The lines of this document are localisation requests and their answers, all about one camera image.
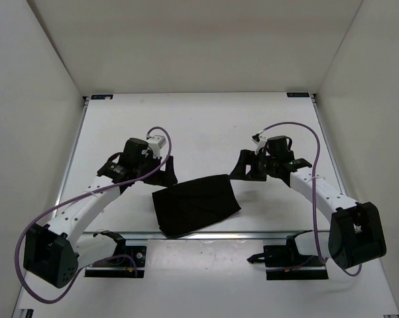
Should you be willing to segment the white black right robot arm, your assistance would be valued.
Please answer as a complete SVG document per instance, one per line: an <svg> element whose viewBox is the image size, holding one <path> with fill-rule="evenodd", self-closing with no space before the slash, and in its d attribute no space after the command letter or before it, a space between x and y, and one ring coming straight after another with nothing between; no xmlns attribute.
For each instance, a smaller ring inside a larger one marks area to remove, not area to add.
<svg viewBox="0 0 399 318"><path fill-rule="evenodd" d="M386 255L382 223L373 203L359 203L318 176L311 163L295 157L291 138L265 138L256 134L253 140L256 150L240 152L230 179L282 180L311 202L329 222L327 232L302 231L288 236L284 249L287 262L297 266L308 257L320 256L332 259L346 270Z"/></svg>

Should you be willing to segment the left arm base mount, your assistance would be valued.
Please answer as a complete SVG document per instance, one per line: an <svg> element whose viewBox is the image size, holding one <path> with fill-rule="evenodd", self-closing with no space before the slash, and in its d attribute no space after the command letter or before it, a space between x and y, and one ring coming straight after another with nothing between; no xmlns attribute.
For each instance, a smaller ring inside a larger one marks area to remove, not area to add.
<svg viewBox="0 0 399 318"><path fill-rule="evenodd" d="M84 276L86 278L144 278L147 256L146 240L130 240L115 255L120 255L120 257L100 260L89 265L84 270Z"/></svg>

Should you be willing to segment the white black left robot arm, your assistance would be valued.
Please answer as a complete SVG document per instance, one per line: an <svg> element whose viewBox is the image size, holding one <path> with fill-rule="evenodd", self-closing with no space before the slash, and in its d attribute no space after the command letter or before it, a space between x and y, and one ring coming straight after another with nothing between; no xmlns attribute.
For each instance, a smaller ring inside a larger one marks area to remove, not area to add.
<svg viewBox="0 0 399 318"><path fill-rule="evenodd" d="M109 230L81 237L86 228L135 182L169 187L177 183L173 157L161 157L162 135L130 138L97 171L83 199L73 201L47 224L33 224L26 234L23 267L56 288L67 286L78 270L103 259L122 262L126 240Z"/></svg>

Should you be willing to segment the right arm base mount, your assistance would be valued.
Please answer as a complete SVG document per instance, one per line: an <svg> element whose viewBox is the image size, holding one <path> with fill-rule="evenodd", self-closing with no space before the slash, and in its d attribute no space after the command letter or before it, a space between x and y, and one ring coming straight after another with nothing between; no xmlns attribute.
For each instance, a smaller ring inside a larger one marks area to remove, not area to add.
<svg viewBox="0 0 399 318"><path fill-rule="evenodd" d="M263 240L261 252L249 256L247 262L262 264L268 281L329 279L326 265L317 256L298 254L285 240Z"/></svg>

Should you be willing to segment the black skirt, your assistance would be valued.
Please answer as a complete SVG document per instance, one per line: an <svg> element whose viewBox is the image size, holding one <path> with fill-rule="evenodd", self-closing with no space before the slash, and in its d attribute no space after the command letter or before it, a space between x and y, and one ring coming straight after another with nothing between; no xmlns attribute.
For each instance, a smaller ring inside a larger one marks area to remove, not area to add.
<svg viewBox="0 0 399 318"><path fill-rule="evenodd" d="M152 194L164 236L182 237L224 221L241 210L227 174L207 176Z"/></svg>

